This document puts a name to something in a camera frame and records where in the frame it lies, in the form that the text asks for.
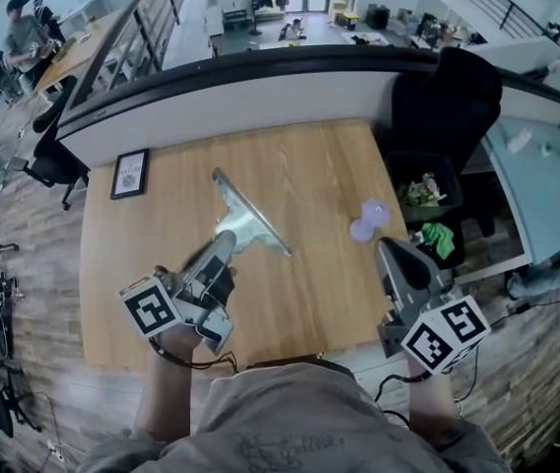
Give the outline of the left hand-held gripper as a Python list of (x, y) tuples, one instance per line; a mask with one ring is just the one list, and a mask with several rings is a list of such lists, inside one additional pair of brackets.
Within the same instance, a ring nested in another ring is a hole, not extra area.
[(184, 325), (201, 336), (210, 352), (220, 353), (234, 329), (227, 304), (235, 288), (229, 263), (236, 243), (232, 231), (220, 232), (193, 253), (181, 271), (157, 267), (122, 290), (120, 299), (140, 336), (150, 339)]

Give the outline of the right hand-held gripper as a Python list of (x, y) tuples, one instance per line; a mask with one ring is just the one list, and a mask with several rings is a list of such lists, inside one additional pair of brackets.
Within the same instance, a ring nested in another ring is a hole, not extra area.
[(449, 285), (437, 263), (410, 242), (380, 238), (376, 268), (392, 304), (378, 326), (388, 357), (404, 352), (425, 371), (444, 373), (490, 334), (473, 296)]

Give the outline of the person's right forearm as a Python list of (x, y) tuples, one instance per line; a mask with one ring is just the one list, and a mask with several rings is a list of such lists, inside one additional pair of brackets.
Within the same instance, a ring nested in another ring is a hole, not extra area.
[(452, 380), (436, 374), (409, 384), (409, 430), (435, 449), (448, 447), (460, 434)]

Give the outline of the green cloth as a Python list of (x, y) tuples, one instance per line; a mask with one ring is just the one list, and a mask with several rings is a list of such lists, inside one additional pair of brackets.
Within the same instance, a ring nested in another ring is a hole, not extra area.
[(446, 260), (455, 250), (454, 232), (441, 223), (424, 223), (420, 231), (423, 243)]

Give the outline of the purple plastic ornament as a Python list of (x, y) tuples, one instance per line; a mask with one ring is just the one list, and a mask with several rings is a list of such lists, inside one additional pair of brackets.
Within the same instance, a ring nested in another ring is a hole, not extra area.
[(387, 203), (376, 198), (370, 198), (362, 205), (361, 217), (350, 225), (350, 235), (359, 242), (369, 241), (376, 230), (389, 223), (391, 216)]

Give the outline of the black waste bin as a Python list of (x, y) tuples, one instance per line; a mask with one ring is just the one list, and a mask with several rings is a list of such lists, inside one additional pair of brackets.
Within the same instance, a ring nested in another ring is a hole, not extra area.
[[(462, 192), (451, 161), (427, 153), (391, 152), (385, 157), (396, 198), (406, 223), (434, 222), (462, 204)], [(412, 180), (419, 181), (424, 173), (432, 173), (448, 197), (437, 207), (409, 207), (398, 198), (398, 189)]]

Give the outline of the heap of mixed waste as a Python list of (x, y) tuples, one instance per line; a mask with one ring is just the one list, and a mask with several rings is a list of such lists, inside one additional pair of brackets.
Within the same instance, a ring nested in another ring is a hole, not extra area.
[(398, 189), (398, 198), (409, 207), (437, 207), (447, 197), (430, 172), (424, 173), (419, 181), (412, 180)]

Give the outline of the wooden table with white legs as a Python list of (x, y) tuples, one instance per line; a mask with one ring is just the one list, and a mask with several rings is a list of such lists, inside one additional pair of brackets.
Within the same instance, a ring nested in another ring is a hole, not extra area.
[(374, 247), (350, 234), (370, 199), (391, 211), (383, 233), (405, 238), (394, 189), (369, 124), (309, 123), (220, 136), (151, 154), (146, 191), (114, 200), (113, 166), (93, 169), (80, 251), (84, 356), (142, 371), (148, 344), (120, 300), (155, 265), (177, 268), (213, 234), (226, 204), (221, 169), (290, 248), (254, 243), (234, 263), (227, 349), (244, 364), (372, 341), (389, 309)]

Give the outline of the black framed picture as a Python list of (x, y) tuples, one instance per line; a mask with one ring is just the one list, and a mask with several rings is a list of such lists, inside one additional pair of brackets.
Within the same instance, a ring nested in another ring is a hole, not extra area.
[(145, 193), (149, 155), (149, 149), (141, 149), (117, 157), (110, 193), (111, 200)]

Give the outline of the light blue table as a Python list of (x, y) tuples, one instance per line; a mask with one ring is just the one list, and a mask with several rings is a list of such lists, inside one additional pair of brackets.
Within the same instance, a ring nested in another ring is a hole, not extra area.
[[(532, 138), (513, 154), (507, 140), (523, 128), (532, 130)], [(458, 274), (455, 281), (461, 285), (540, 264), (560, 251), (560, 125), (502, 116), (481, 144), (508, 200), (523, 251)]]

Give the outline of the person's grey shirt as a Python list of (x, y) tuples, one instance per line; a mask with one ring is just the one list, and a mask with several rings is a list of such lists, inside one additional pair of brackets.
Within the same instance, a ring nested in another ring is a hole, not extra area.
[(390, 423), (349, 376), (295, 364), (216, 379), (193, 435), (132, 431), (95, 447), (79, 473), (512, 472), (469, 422), (430, 442)]

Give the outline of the heap of black equipment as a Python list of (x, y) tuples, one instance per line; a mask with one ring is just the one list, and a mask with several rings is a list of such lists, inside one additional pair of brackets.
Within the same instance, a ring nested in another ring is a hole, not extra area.
[(17, 277), (0, 272), (0, 354), (4, 359), (14, 356), (13, 311), (15, 302), (23, 295)]

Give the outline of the wooden work table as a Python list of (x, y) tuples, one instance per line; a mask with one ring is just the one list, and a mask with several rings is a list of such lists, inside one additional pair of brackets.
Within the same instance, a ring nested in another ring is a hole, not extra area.
[(61, 58), (52, 60), (37, 82), (34, 93), (42, 97), (48, 88), (59, 86), (66, 77), (88, 66), (120, 14), (120, 10), (111, 12), (71, 35), (63, 45)]

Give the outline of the metal stair railing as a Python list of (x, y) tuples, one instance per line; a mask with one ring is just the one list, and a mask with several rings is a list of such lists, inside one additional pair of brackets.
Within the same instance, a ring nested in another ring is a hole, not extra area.
[(114, 19), (72, 93), (69, 109), (86, 112), (149, 89), (166, 72), (192, 0), (131, 0)]

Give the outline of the white partition with black rail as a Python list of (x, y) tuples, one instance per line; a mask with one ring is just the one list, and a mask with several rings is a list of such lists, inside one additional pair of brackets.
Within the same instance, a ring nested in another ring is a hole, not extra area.
[(90, 95), (81, 79), (57, 139), (87, 167), (139, 149), (160, 149), (274, 126), (360, 119), (391, 122), (397, 78), (409, 74), (475, 93), (475, 53), (372, 45), (310, 45), (197, 61)]

